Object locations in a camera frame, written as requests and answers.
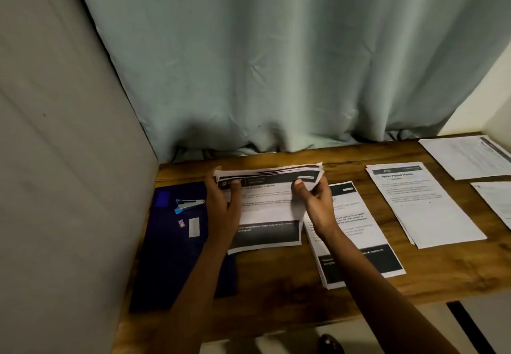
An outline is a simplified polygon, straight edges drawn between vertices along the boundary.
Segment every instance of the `finger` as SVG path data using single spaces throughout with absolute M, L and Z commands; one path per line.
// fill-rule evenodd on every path
M 296 190 L 297 194 L 305 202 L 308 202 L 314 198 L 314 196 L 310 193 L 310 191 L 305 187 L 305 183 L 303 183 L 303 181 L 301 179 L 297 179 L 293 185 L 294 185 L 294 189 Z
M 318 189 L 319 199 L 322 202 L 331 201 L 332 200 L 332 191 L 330 190 L 330 186 L 328 185 L 328 179 L 324 174 L 321 177 L 321 179 L 319 180 L 317 186 L 318 186 L 317 189 Z
M 239 179 L 235 179 L 230 183 L 229 211 L 231 211 L 234 215 L 241 215 L 241 206 L 242 206 L 241 182 Z
M 217 194 L 221 193 L 220 189 L 217 186 L 215 181 L 215 171 L 220 170 L 221 166 L 216 166 L 215 168 L 209 170 L 204 178 L 204 183 L 206 184 L 206 189 L 208 190 L 208 194 Z

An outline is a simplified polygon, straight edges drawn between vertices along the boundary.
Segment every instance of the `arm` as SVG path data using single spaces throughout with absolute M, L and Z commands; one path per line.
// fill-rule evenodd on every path
M 240 182 L 231 183 L 231 201 L 228 204 L 214 181 L 214 171 L 210 170 L 205 180 L 208 189 L 208 240 L 146 354 L 195 354 L 200 350 L 220 267 L 241 215 Z
M 346 286 L 386 353 L 458 354 L 444 336 L 365 258 L 337 225 L 325 176 L 316 196 L 302 181 L 294 184 L 306 203 L 316 234 L 341 270 Z

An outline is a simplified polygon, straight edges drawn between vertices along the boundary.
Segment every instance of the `light blue curtain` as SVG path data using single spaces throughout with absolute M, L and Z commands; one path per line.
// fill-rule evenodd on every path
M 511 0 L 85 0 L 160 162 L 434 135 Z

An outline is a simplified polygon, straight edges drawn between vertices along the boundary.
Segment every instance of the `hand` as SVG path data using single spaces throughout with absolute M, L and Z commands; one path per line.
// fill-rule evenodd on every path
M 204 180 L 208 190 L 206 197 L 208 242 L 227 249 L 240 225 L 241 183 L 238 179 L 230 183 L 230 202 L 228 203 L 215 182 L 215 170 L 220 170 L 220 167 L 209 170 Z
M 310 193 L 300 179 L 295 181 L 294 188 L 305 202 L 305 208 L 314 225 L 314 231 L 323 241 L 340 231 L 335 220 L 334 200 L 326 176 L 323 175 L 319 180 L 315 196 Z

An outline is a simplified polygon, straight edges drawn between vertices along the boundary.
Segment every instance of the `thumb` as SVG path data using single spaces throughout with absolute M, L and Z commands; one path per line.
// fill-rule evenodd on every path
M 241 214 L 241 182 L 239 179 L 235 179 L 230 183 L 230 203 L 229 211 Z
M 310 191 L 305 187 L 305 184 L 301 179 L 297 179 L 294 182 L 294 189 L 296 190 L 300 198 L 302 198 L 305 201 L 305 203 L 310 202 L 310 199 L 314 198 Z

